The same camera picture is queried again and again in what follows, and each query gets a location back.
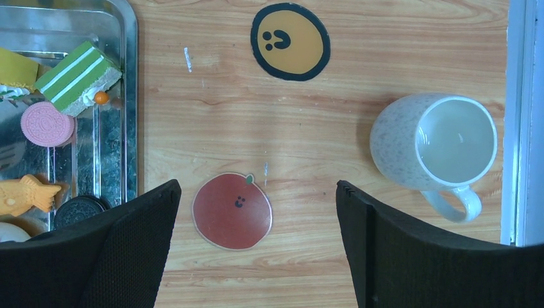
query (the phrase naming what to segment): orange coaster with black border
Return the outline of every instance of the orange coaster with black border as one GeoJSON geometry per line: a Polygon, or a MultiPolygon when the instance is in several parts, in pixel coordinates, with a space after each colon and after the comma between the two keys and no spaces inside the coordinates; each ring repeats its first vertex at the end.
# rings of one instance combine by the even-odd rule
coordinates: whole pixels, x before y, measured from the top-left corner
{"type": "Polygon", "coordinates": [[[223,173],[198,190],[192,219],[208,242],[228,250],[245,250],[270,232],[272,206],[253,175],[223,173]]]}
{"type": "Polygon", "coordinates": [[[330,59],[330,38],[323,23],[294,3],[263,8],[253,20],[251,48],[259,65],[284,80],[317,76],[330,59]]]}

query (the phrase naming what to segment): white mug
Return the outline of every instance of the white mug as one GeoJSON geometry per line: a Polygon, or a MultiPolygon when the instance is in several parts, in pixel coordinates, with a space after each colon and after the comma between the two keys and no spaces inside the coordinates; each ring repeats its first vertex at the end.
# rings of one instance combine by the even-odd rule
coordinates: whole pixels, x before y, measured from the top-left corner
{"type": "Polygon", "coordinates": [[[370,151],[384,176],[421,191],[442,216],[463,223],[482,210],[469,185],[491,168],[497,155],[497,129],[489,112],[474,99],[415,94],[380,113],[370,133],[370,151]],[[456,196],[465,212],[451,206],[440,191],[456,196]]]}

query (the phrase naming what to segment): wooden table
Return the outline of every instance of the wooden table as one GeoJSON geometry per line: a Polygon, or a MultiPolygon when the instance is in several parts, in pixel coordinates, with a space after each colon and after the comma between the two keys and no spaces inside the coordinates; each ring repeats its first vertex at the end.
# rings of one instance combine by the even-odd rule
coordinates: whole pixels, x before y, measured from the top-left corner
{"type": "Polygon", "coordinates": [[[141,189],[171,178],[183,188],[157,307],[356,307],[336,217],[340,179],[433,225],[498,242],[508,1],[296,1],[332,43],[330,63],[306,82],[271,77],[251,53],[253,17],[275,2],[132,1],[141,189]],[[497,123],[497,160],[473,186],[484,209],[467,225],[386,180],[370,157],[379,112],[426,91],[471,96],[497,123]],[[245,252],[213,247],[191,220],[196,190],[226,171],[253,173],[273,207],[271,233],[245,252]]]}

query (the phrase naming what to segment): yellow cake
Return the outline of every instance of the yellow cake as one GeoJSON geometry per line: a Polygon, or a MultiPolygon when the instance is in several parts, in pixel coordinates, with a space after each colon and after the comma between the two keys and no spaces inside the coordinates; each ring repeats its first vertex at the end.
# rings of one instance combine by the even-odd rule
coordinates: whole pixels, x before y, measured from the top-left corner
{"type": "Polygon", "coordinates": [[[0,47],[0,86],[34,92],[39,64],[0,47]]]}

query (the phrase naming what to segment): white cream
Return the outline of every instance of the white cream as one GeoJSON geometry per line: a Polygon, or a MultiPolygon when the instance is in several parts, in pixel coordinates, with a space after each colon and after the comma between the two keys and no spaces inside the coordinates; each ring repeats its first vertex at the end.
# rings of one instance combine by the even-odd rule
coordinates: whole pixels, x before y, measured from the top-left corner
{"type": "Polygon", "coordinates": [[[19,96],[25,96],[30,94],[30,91],[23,88],[9,87],[7,85],[0,85],[0,96],[6,98],[18,98],[19,96]]]}
{"type": "Polygon", "coordinates": [[[98,92],[104,92],[106,91],[106,85],[101,85],[100,87],[93,87],[89,88],[86,92],[84,92],[81,96],[83,97],[83,104],[87,107],[91,107],[96,102],[94,101],[94,96],[98,92]]]}

